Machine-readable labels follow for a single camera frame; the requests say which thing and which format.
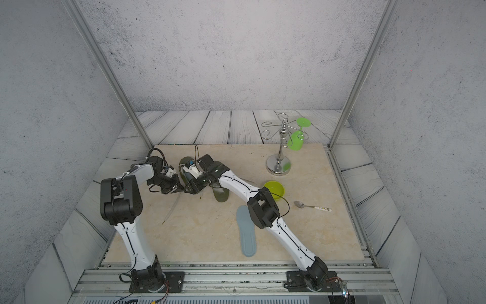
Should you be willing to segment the olive green shoe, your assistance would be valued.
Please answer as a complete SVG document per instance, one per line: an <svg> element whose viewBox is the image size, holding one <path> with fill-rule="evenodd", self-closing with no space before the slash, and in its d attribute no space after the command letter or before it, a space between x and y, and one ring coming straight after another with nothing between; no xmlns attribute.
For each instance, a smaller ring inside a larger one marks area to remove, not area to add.
<svg viewBox="0 0 486 304"><path fill-rule="evenodd" d="M228 200L229 190L222 187L219 182L212 183L211 188L217 202L224 203Z"/></svg>
<svg viewBox="0 0 486 304"><path fill-rule="evenodd" d="M195 161L191 157L183 157L179 162L178 169L186 192L192 191L191 181L197 179L197 177L194 176L195 168Z"/></svg>

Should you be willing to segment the grey-blue insole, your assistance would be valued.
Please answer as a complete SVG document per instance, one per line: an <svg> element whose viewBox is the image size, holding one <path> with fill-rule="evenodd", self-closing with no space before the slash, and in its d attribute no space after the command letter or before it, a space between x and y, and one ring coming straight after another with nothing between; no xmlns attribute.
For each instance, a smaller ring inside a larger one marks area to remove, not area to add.
<svg viewBox="0 0 486 304"><path fill-rule="evenodd" d="M245 257L253 257L257 251L256 233L247 206L242 205L237 209L236 221L239 228L242 254Z"/></svg>

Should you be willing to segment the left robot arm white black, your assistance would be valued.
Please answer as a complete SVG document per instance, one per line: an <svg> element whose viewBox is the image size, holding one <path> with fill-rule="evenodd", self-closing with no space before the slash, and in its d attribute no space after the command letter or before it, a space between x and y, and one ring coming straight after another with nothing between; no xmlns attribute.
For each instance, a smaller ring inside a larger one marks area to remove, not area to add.
<svg viewBox="0 0 486 304"><path fill-rule="evenodd" d="M101 182L101 217L119 233L130 257L130 270L120 274L119 279L130 283L131 294L181 293L185 273L163 272L140 223L143 200L139 186L144 183L163 195L184 189L176 170L158 148L150 149L143 163L133 164L121 176Z"/></svg>

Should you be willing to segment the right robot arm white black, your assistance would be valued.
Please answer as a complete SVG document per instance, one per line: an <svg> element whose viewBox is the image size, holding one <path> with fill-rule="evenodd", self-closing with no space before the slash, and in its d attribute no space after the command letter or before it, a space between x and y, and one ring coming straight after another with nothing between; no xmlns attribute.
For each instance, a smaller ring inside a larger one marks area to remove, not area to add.
<svg viewBox="0 0 486 304"><path fill-rule="evenodd" d="M221 187L246 201L253 224L272 234L296 262L303 287L314 292L325 288L329 278L327 265L288 228L267 187L258 188L247 183L208 154L198 160L184 157L178 169L186 191L191 194L198 194L207 186Z"/></svg>

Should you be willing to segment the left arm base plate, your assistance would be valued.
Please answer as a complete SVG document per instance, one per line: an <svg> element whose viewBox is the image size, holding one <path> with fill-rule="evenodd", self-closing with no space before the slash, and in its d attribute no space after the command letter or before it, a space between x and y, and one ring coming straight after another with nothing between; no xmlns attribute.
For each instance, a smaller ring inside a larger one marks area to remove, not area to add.
<svg viewBox="0 0 486 304"><path fill-rule="evenodd" d="M181 293L184 285L185 272L164 271L159 279L148 277L132 282L129 287L130 293Z"/></svg>

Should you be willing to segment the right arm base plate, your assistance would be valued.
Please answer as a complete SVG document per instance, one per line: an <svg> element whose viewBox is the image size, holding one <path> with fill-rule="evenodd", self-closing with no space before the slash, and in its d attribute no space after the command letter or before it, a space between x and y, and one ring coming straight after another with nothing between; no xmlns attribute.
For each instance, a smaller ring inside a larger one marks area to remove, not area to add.
<svg viewBox="0 0 486 304"><path fill-rule="evenodd" d="M289 292L337 293L342 291L341 280L334 271L328 271L322 276L312 276L301 270L287 271L283 287Z"/></svg>

